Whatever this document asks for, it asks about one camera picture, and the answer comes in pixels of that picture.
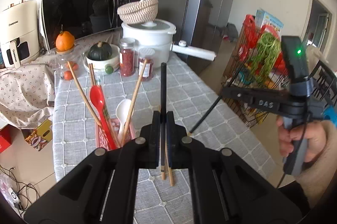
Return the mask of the light wooden chopstick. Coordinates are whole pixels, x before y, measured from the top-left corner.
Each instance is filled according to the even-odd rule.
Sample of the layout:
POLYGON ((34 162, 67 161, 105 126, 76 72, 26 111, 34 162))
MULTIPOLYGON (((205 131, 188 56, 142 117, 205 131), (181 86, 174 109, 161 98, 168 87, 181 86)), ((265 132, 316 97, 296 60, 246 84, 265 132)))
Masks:
POLYGON ((169 166, 169 157, 168 157, 168 148, 167 148, 167 142, 165 142, 165 159, 166 159, 166 166, 167 166, 167 172, 168 172, 168 178, 170 182, 170 186, 174 186, 174 177, 173 177, 173 171, 171 167, 169 166))
POLYGON ((160 173, 161 179, 165 180, 165 132, 166 132, 166 107, 160 107, 160 173))

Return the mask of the large orange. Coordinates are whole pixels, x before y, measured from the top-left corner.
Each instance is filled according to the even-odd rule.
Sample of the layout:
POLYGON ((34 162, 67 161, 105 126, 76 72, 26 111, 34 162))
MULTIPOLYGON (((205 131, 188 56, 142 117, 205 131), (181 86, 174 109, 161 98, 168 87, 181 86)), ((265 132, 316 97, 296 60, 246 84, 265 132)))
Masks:
POLYGON ((75 43, 75 37, 69 31, 63 31, 63 26, 61 26, 61 31, 56 38, 55 46, 58 51, 64 52, 70 50, 75 43))

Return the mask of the red plastic spoon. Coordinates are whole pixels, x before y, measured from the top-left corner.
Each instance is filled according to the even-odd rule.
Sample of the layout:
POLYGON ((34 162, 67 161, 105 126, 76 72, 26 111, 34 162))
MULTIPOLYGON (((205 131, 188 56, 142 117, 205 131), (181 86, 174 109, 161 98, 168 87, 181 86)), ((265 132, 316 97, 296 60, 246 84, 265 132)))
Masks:
POLYGON ((108 146, 110 150, 116 149, 118 146, 116 145, 116 141, 114 140, 111 134, 111 123, 109 121, 109 116, 107 116, 104 112, 105 110, 105 100, 102 88, 99 85, 94 85, 90 90, 90 100, 91 103, 97 109, 97 112, 100 117, 100 121, 103 127, 104 134, 106 136, 108 146))

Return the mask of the woven straw basket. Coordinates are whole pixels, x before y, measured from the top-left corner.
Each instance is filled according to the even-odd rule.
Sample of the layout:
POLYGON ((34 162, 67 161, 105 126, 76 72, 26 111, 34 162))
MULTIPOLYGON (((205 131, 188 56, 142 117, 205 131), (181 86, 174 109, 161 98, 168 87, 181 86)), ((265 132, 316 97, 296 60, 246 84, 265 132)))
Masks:
POLYGON ((140 0, 124 4, 117 9, 120 19, 129 25, 154 21, 158 13, 158 0, 140 0))

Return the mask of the labelled dried fruit jar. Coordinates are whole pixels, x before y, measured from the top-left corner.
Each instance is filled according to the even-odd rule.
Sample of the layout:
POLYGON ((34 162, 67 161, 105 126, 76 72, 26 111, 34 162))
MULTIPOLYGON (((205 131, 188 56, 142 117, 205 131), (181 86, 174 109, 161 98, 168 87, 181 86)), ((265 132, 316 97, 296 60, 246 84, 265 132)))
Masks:
POLYGON ((138 52, 138 74, 142 74, 142 81, 149 81, 152 78, 152 66, 154 64, 155 50, 150 47, 143 47, 138 52))

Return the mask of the grey checked tablecloth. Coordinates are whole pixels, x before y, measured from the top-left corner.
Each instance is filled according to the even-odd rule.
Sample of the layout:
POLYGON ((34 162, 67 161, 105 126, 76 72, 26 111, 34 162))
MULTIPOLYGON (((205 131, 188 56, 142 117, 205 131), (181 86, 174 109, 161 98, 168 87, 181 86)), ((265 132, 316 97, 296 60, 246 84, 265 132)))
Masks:
MULTIPOLYGON (((56 80, 53 114, 53 157, 57 180, 61 180, 79 162, 96 149, 96 123, 86 108, 81 93, 89 93, 91 78, 84 67, 76 82, 56 80)), ((123 78, 115 72, 97 76, 102 82, 108 111, 121 100, 130 98, 138 77, 123 78)), ((176 56, 167 65, 168 107, 175 122, 190 129, 201 117, 215 93, 176 56)), ((160 71, 140 84, 132 124, 137 133, 149 126, 155 159, 160 160, 160 71)), ((231 148, 262 176, 269 176, 275 163, 251 130, 224 103, 220 102, 197 129, 196 137, 206 147, 231 148)), ((174 185, 161 180, 160 169, 141 169, 135 200, 135 223, 192 223, 193 211, 189 172, 175 170, 174 185)))

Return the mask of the pink perforated utensil holder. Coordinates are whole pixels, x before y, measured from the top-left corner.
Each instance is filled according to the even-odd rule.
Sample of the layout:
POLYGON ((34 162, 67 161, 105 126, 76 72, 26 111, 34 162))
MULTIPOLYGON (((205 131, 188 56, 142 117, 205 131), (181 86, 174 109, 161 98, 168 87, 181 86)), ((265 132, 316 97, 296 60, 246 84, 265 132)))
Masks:
MULTIPOLYGON (((111 122, 111 134, 113 137, 117 137, 119 133, 120 121, 118 118, 110 119, 111 122)), ((132 139, 136 138, 135 128, 132 122, 130 122, 129 129, 127 131, 125 142, 128 142, 132 139)), ((95 142, 96 148, 105 148, 106 150, 110 150, 108 145, 108 140, 105 136, 105 133, 101 130, 101 128, 95 124, 95 142)))

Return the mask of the clear glass jar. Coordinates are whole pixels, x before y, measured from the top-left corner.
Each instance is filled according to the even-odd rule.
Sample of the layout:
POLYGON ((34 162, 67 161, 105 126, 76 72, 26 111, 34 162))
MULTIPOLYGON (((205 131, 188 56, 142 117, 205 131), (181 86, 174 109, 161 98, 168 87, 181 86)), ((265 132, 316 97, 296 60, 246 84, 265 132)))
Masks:
POLYGON ((56 50, 56 58, 52 63, 56 75, 62 80, 71 81, 79 69, 79 60, 80 54, 74 46, 67 51, 56 50))

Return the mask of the floral cloth on counter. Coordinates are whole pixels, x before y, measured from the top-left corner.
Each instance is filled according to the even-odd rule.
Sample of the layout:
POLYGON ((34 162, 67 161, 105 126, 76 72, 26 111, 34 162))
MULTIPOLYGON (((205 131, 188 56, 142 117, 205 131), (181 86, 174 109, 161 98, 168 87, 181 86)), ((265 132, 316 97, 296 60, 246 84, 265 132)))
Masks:
POLYGON ((122 30, 94 34, 75 41, 75 48, 65 55, 54 50, 40 55, 36 60, 20 68, 1 70, 1 120, 18 128, 32 129, 52 115, 55 96, 61 83, 71 85, 63 79, 66 63, 78 65, 78 79, 87 76, 83 65, 85 52, 99 41, 117 45, 122 30))

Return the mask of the cream air fryer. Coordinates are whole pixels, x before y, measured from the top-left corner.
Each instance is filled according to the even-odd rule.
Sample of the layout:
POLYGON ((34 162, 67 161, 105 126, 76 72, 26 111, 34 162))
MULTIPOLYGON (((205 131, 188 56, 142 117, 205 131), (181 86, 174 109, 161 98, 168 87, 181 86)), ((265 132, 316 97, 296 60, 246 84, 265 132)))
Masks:
POLYGON ((1 54, 6 68, 19 68, 39 56, 37 3, 12 4, 1 12, 1 54))

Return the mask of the wooden chopstick in holder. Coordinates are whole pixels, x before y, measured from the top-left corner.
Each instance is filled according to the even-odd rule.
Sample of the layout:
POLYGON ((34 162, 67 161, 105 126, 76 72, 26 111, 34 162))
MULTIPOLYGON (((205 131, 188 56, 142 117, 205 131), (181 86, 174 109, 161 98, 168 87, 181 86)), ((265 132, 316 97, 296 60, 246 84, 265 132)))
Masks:
POLYGON ((128 116, 127 116, 127 119, 126 119, 126 122, 125 122, 124 128, 123 128, 122 146, 126 143, 127 132, 129 130, 129 127, 130 127, 130 121, 131 121, 132 113, 134 111, 134 105, 135 105, 136 97, 137 97, 138 92, 139 92, 140 83, 142 81, 142 77, 143 77, 146 65, 147 65, 147 59, 144 60, 142 69, 140 71, 140 74, 139 74, 139 77, 138 77, 138 80, 136 82, 136 86, 135 86, 135 89, 134 89, 134 92, 133 92, 133 95, 132 95, 131 106, 130 106, 130 109, 129 109, 129 112, 128 112, 128 116))
POLYGON ((102 125, 101 125, 101 123, 100 123, 100 120, 99 120, 99 118, 97 117, 97 115, 96 115, 95 111, 93 110, 92 106, 90 105, 90 102, 88 101, 88 99, 87 99, 87 97, 86 97, 86 95, 85 95, 85 93, 84 93, 84 91, 83 91, 83 89, 82 89, 82 87, 81 87, 81 85, 80 85, 80 83, 79 83, 79 81, 78 81, 76 75, 75 75, 75 72, 74 72, 74 70, 73 70, 73 68, 72 68, 72 65, 71 65, 70 61, 67 61, 67 65, 68 65, 68 68, 70 69, 70 72, 71 72, 71 74, 72 74, 72 77, 73 77, 73 80, 74 80, 74 82, 75 82, 75 85, 77 86, 77 89, 79 90, 80 96, 82 97, 82 99, 83 99, 83 101, 84 101, 86 107, 88 108, 88 110, 89 110, 91 116, 94 118, 95 123, 96 123, 99 127, 101 127, 102 125))

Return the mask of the goji berry jar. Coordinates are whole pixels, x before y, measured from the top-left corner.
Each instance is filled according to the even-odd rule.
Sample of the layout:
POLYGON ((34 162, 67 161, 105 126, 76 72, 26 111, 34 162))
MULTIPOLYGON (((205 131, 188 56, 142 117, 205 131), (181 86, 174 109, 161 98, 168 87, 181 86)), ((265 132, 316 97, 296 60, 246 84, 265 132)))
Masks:
POLYGON ((119 69, 123 77, 134 74, 135 39, 122 38, 119 41, 119 69))

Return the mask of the black microwave oven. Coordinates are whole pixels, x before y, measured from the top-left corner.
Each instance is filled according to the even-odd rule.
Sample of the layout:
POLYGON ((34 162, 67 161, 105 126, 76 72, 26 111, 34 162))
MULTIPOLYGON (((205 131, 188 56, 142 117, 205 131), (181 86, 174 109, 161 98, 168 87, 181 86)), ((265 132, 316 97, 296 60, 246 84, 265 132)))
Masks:
POLYGON ((121 27, 117 14, 130 0, 41 0, 45 46, 55 48, 60 31, 70 32, 75 39, 121 27))

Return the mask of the white fruit bowl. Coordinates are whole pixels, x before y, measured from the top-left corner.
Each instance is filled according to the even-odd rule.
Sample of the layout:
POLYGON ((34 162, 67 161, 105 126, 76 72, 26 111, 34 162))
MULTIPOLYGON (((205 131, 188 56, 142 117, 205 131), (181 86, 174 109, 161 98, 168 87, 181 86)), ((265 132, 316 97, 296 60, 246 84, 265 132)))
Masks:
POLYGON ((112 56, 110 59, 104 61, 94 61, 90 60, 86 57, 87 52, 84 53, 83 56, 83 65, 87 72, 89 72, 88 65, 92 63, 95 72, 104 73, 106 70, 106 66, 111 66, 113 72, 116 72, 119 69, 119 47, 113 44, 110 44, 112 48, 112 56))

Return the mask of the dark green pumpkin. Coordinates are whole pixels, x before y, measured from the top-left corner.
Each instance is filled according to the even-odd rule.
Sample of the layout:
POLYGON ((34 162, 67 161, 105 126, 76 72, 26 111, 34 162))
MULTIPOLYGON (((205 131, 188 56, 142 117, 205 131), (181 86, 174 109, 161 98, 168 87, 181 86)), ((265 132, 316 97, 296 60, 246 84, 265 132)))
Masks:
POLYGON ((107 42, 99 41, 90 47, 87 58, 94 61, 105 61, 112 57, 112 47, 107 42))

